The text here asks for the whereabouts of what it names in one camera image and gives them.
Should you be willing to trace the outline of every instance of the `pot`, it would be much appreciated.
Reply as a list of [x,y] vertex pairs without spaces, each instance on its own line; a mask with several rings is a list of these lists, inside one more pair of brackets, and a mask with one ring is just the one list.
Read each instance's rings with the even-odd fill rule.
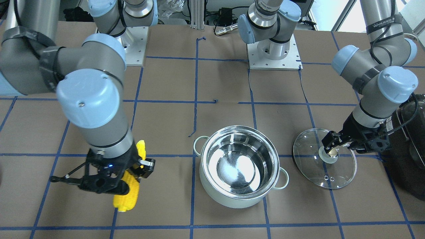
[[[200,139],[207,139],[201,153]],[[260,202],[270,190],[284,189],[289,175],[279,165],[272,142],[256,129],[233,125],[211,137],[201,136],[193,143],[201,157],[199,176],[202,186],[216,202],[230,208],[247,208]],[[286,176],[283,187],[276,187],[280,172]]]

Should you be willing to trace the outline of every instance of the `light blue joint cap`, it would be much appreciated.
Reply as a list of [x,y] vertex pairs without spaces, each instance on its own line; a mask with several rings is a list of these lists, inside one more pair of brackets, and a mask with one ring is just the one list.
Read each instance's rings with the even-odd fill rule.
[[301,18],[300,7],[290,0],[283,0],[282,4],[280,5],[279,12],[286,19],[293,22],[298,22]]
[[117,0],[88,0],[88,8],[92,17],[101,17],[107,14]]
[[239,35],[246,44],[255,43],[254,33],[252,32],[251,23],[245,14],[239,16],[238,19]]
[[100,70],[80,69],[65,76],[57,85],[56,95],[66,117],[80,128],[98,128],[107,124],[119,108],[115,84]]
[[411,39],[408,39],[408,38],[405,38],[405,40],[410,45],[410,55],[409,55],[409,58],[407,59],[407,61],[403,65],[406,65],[409,62],[411,62],[413,59],[415,59],[416,53],[418,53],[418,47],[416,46],[415,42],[412,41]]
[[122,47],[122,44],[114,37],[107,34],[103,34],[103,33],[95,33],[88,36],[84,40],[83,45],[86,42],[99,42],[109,46],[115,52],[118,53],[118,55],[121,57],[122,61],[124,62],[125,68],[127,69],[127,64],[125,62],[125,49],[124,47]]
[[0,72],[0,95],[3,96],[23,96],[6,80],[3,74]]
[[158,24],[158,3],[153,0],[153,19],[150,26],[155,26],[156,24]]
[[347,66],[348,62],[351,60],[358,49],[358,47],[348,45],[344,46],[336,53],[332,60],[331,66],[338,73],[338,75],[342,74],[345,66]]
[[418,87],[418,78],[410,70],[389,66],[379,73],[378,87],[388,100],[401,104]]

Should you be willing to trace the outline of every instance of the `pot rim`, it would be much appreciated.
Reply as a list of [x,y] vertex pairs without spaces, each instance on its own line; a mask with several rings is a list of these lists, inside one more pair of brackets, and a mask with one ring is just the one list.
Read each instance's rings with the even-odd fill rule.
[[[223,189],[222,187],[218,185],[218,183],[214,181],[214,179],[211,177],[210,171],[208,170],[207,156],[212,144],[215,143],[218,139],[222,138],[223,136],[231,134],[231,133],[243,133],[243,134],[249,134],[251,136],[254,136],[256,139],[262,142],[262,144],[264,145],[264,147],[266,147],[266,149],[268,150],[270,154],[270,160],[272,164],[272,174],[268,178],[267,183],[265,185],[263,185],[261,188],[257,189],[256,191],[252,193],[236,194]],[[276,148],[272,144],[272,142],[260,131],[248,126],[244,126],[244,125],[227,126],[213,133],[211,137],[205,142],[202,148],[201,167],[204,171],[207,181],[212,185],[212,187],[216,191],[218,191],[219,193],[221,193],[222,195],[226,197],[229,197],[231,199],[237,199],[237,200],[252,200],[259,197],[263,197],[276,184],[276,182],[278,181],[279,172],[280,172],[279,155]]]

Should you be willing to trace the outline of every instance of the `white mounting plate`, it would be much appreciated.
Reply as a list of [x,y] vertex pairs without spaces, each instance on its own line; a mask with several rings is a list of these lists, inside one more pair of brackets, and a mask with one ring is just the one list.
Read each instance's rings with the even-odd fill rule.
[[149,29],[147,26],[129,27],[127,29],[134,37],[134,43],[125,49],[127,66],[143,66]]
[[263,57],[257,49],[258,42],[247,44],[249,68],[252,70],[282,70],[282,71],[298,71],[303,64],[301,64],[300,54],[298,47],[295,43],[295,37],[292,35],[290,40],[291,47],[288,55],[281,60],[270,60]]

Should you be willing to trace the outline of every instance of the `plastic bag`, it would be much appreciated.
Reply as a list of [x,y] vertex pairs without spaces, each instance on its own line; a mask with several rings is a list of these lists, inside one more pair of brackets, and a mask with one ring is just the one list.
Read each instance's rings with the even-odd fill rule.
[[158,18],[168,19],[171,14],[182,11],[185,0],[158,0]]

